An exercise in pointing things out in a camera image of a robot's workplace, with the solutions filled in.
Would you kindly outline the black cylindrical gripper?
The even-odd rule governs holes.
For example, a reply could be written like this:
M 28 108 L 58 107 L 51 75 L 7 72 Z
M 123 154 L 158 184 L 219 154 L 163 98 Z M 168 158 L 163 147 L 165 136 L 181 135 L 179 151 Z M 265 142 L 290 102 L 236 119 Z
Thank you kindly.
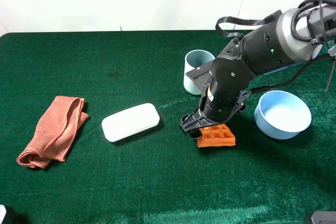
M 247 90 L 223 89 L 212 79 L 202 91 L 199 106 L 181 118 L 180 126 L 193 140 L 202 137 L 200 129 L 227 122 L 235 114 L 245 110 L 245 100 L 249 97 Z

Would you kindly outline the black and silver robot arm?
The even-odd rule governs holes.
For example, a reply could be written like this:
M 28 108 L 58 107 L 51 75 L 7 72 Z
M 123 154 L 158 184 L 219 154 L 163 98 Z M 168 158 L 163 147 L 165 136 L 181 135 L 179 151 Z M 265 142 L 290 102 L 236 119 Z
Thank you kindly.
M 221 29 L 222 23 L 255 26 L 255 30 L 246 35 L 229 33 Z M 243 111 L 250 94 L 275 88 L 249 89 L 257 76 L 299 63 L 307 69 L 321 59 L 335 60 L 333 46 L 320 53 L 321 46 L 335 41 L 335 0 L 305 0 L 297 8 L 278 10 L 261 20 L 222 17 L 215 28 L 230 42 L 214 60 L 186 73 L 201 91 L 198 107 L 181 119 L 182 130 L 191 138 Z

